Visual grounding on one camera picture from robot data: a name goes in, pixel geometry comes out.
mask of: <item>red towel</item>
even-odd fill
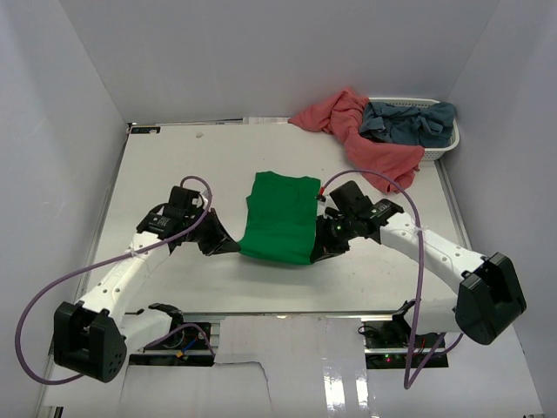
[[[406,189],[414,180],[414,172],[418,170],[418,164],[424,156],[424,148],[381,144],[362,138],[358,129],[368,102],[369,98],[357,96],[352,89],[345,88],[288,119],[288,122],[306,131],[323,131],[336,136],[344,144],[346,156],[356,167],[381,172]],[[363,176],[381,192],[395,192],[394,187],[385,180],[372,174]]]

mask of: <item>white laundry basket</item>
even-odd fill
[[[390,105],[396,106],[416,106],[419,108],[429,107],[438,103],[437,100],[429,98],[369,98],[370,102],[385,102]],[[422,161],[434,161],[441,158],[441,156],[451,151],[456,145],[459,144],[460,135],[459,127],[456,125],[456,119],[453,121],[453,135],[450,138],[451,144],[446,148],[426,148],[426,153]]]

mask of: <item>white enclosure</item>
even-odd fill
[[[456,199],[474,248],[515,262],[528,302],[516,331],[557,416],[555,28],[551,0],[0,0],[0,415],[34,416],[41,388],[17,364],[16,321],[91,258],[124,122],[290,116],[350,85],[457,106]],[[75,286],[25,328],[40,373]]]

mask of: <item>blue cloth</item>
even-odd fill
[[[441,102],[424,109],[370,102],[364,109],[359,134],[371,140],[424,148],[445,148],[451,144],[456,109]]]

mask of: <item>purple cable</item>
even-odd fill
[[[207,334],[205,333],[205,331],[198,324],[182,324],[179,327],[174,328],[167,335],[165,335],[163,337],[160,337],[158,340],[154,340],[153,342],[150,342],[144,348],[154,347],[157,344],[160,344],[161,342],[166,340],[171,335],[174,335],[175,333],[179,333],[180,331],[182,331],[185,328],[195,328],[199,331],[199,333],[203,336],[203,339],[205,341],[205,345],[207,346],[207,348],[211,352],[212,358],[214,359],[215,356],[216,356],[215,350],[213,350],[212,345],[209,343],[209,339],[207,338]]]
[[[404,388],[409,389],[412,386],[412,384],[414,383],[414,381],[416,380],[416,377],[418,377],[418,374],[421,371],[421,369],[424,368],[426,363],[432,357],[433,352],[437,349],[437,347],[443,341],[443,337],[445,336],[444,334],[441,334],[440,337],[437,339],[437,341],[435,341],[435,344],[433,344],[432,350],[421,361],[421,363],[418,365],[418,368],[416,369],[416,371],[414,372],[414,374],[411,377],[410,376],[410,369],[412,368],[412,357],[413,357],[414,350],[416,348],[415,347],[416,346],[416,329],[418,328],[419,305],[420,305],[420,302],[421,302],[421,290],[422,290],[422,287],[424,285],[424,269],[425,269],[425,266],[426,266],[425,254],[424,254],[424,252],[425,252],[424,251],[424,235],[423,235],[423,233],[420,229],[421,228],[421,221],[419,219],[418,207],[416,207],[416,204],[414,203],[414,201],[412,200],[410,195],[404,190],[404,188],[401,185],[399,185],[393,179],[389,179],[385,174],[382,174],[380,172],[376,172],[374,170],[353,169],[353,170],[345,170],[343,172],[339,172],[339,173],[335,174],[334,176],[332,176],[330,179],[328,179],[326,181],[326,183],[321,188],[321,192],[323,192],[338,177],[344,176],[345,174],[349,174],[349,173],[352,173],[352,172],[373,174],[377,177],[381,177],[385,181],[388,181],[391,185],[394,185],[399,190],[400,194],[402,194],[406,198],[406,200],[408,200],[408,203],[410,204],[410,207],[412,208],[412,211],[414,213],[414,222],[416,223],[416,227],[418,228],[418,284],[416,286],[416,298],[415,298],[416,302],[414,304],[414,315],[412,317],[412,326],[410,328],[410,338],[409,338],[409,341],[408,341],[408,353],[406,355],[406,366],[405,366],[405,371],[404,371]]]
[[[439,357],[439,356],[441,356],[441,355],[447,355],[447,354],[449,354],[451,351],[454,350],[454,348],[455,348],[456,346],[459,345],[460,340],[462,340],[462,337],[464,337],[464,334],[460,334],[460,335],[457,337],[457,339],[454,341],[454,343],[451,344],[451,346],[450,346],[449,348],[447,348],[447,349],[445,349],[445,350],[443,350],[443,351],[439,351],[438,353],[434,353],[434,354],[432,355],[432,358],[433,358],[433,357]]]
[[[138,249],[136,252],[136,254],[141,254],[141,253],[146,253],[152,249],[158,248],[160,246],[163,246],[165,244],[168,244],[170,242],[172,242],[175,239],[181,238],[184,235],[186,235],[187,233],[190,233],[191,231],[193,231],[195,228],[198,227],[198,225],[201,223],[201,221],[205,218],[205,216],[207,216],[207,213],[209,212],[209,209],[211,208],[211,203],[212,203],[212,191],[211,188],[209,187],[209,184],[203,180],[202,178],[198,177],[198,176],[187,176],[184,177],[182,179],[182,181],[180,182],[180,186],[189,179],[193,179],[193,180],[197,180],[200,183],[202,183],[206,189],[207,189],[207,206],[205,207],[205,209],[203,210],[203,212],[201,213],[201,215],[199,216],[199,219],[196,220],[192,226],[190,226],[189,228],[183,230],[181,233],[177,233],[175,235],[172,235],[171,237],[167,238],[167,239],[163,239],[161,241],[159,241],[156,244],[152,244],[150,246],[146,246],[144,248],[140,248]],[[25,358],[23,357],[23,351],[21,348],[21,334],[23,331],[23,324],[25,323],[25,320],[27,319],[27,316],[29,315],[30,310],[35,306],[35,304],[38,302],[39,299],[41,299],[43,297],[43,295],[45,293],[47,293],[49,290],[51,290],[53,287],[56,287],[57,285],[59,285],[60,283],[64,283],[66,280],[71,279],[72,277],[76,277],[79,274],[83,274],[83,273],[87,273],[90,272],[91,270],[95,270],[96,268],[102,267],[102,266],[107,266],[109,264],[112,263],[116,263],[118,261],[122,261],[122,260],[126,260],[133,257],[133,253],[126,253],[126,254],[122,254],[122,255],[118,255],[117,257],[114,257],[112,259],[109,260],[105,260],[105,261],[99,261],[96,264],[91,264],[90,266],[87,267],[82,267],[78,270],[76,270],[75,272],[72,273],[68,273],[65,276],[62,276],[59,279],[54,280],[52,283],[50,283],[49,285],[47,285],[46,287],[44,287],[43,289],[41,289],[39,291],[39,293],[37,293],[33,299],[31,299],[31,301],[27,304],[27,306],[25,307],[25,309],[23,310],[21,317],[19,318],[19,321],[17,322],[17,327],[16,327],[16,335],[15,335],[15,346],[16,346],[16,356],[17,356],[17,360],[19,361],[19,364],[21,364],[22,369],[24,370],[24,372],[34,381],[37,381],[38,383],[42,383],[43,385],[50,385],[50,386],[54,386],[54,385],[64,385],[65,383],[69,383],[71,381],[74,381],[76,379],[79,379],[80,377],[82,377],[82,374],[76,374],[75,376],[71,376],[68,377],[66,379],[61,379],[59,381],[51,381],[49,379],[45,379],[44,377],[39,376],[38,374],[36,374],[35,372],[33,372],[31,370],[31,368],[29,367],[29,365],[27,364],[27,361],[25,361]]]

